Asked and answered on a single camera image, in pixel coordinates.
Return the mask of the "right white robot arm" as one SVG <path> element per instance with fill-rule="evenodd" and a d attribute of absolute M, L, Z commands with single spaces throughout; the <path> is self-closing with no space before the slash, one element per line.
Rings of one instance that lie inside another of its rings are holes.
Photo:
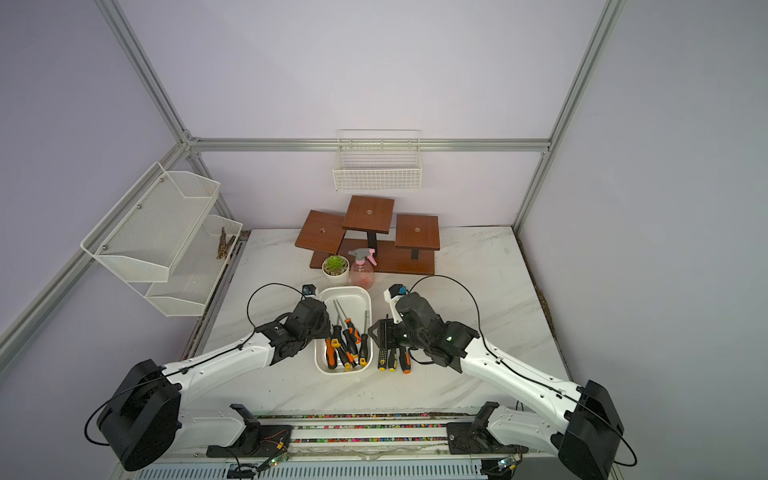
<path fill-rule="evenodd" d="M 370 334 L 379 348 L 420 350 L 434 364 L 480 379 L 527 406 L 520 413 L 495 403 L 483 408 L 476 427 L 484 436 L 555 455 L 580 479 L 608 478 L 624 427 L 605 387 L 594 381 L 581 386 L 520 361 L 478 329 L 444 321 L 402 285 L 384 298 L 391 315 L 376 321 Z"/>

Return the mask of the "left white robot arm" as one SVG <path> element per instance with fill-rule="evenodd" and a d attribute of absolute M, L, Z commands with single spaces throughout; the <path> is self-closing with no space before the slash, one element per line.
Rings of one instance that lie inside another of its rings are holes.
<path fill-rule="evenodd" d="M 239 403 L 222 410 L 201 410 L 194 404 L 242 375 L 295 356 L 330 333 L 325 303 L 309 297 L 245 338 L 207 354 L 165 366 L 142 361 L 100 408 L 96 425 L 127 471 L 141 470 L 169 451 L 197 447 L 206 448 L 210 456 L 278 456 L 290 428 L 263 429 Z"/>

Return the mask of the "white plastic storage box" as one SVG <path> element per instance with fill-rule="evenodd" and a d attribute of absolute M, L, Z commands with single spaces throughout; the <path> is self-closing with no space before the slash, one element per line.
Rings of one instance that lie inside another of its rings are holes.
<path fill-rule="evenodd" d="M 372 314 L 366 290 L 357 286 L 331 287 L 317 299 L 325 304 L 330 337 L 314 342 L 316 368 L 326 376 L 361 373 L 373 364 L 372 342 L 365 333 Z"/>

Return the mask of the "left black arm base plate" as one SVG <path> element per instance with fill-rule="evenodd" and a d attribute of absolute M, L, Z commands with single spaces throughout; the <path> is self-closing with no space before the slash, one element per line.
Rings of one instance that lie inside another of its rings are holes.
<path fill-rule="evenodd" d="M 244 405 L 231 404 L 244 421 L 244 431 L 230 445 L 210 445 L 208 458 L 264 457 L 274 459 L 287 452 L 293 427 L 290 425 L 265 425 Z"/>

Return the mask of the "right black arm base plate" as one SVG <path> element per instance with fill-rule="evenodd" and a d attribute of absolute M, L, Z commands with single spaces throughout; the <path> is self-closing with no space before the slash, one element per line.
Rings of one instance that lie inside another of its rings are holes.
<path fill-rule="evenodd" d="M 502 444 L 490 434 L 489 419 L 498 408 L 498 402 L 486 402 L 471 422 L 447 423 L 446 433 L 450 454 L 527 453 L 529 451 L 527 447 Z"/>

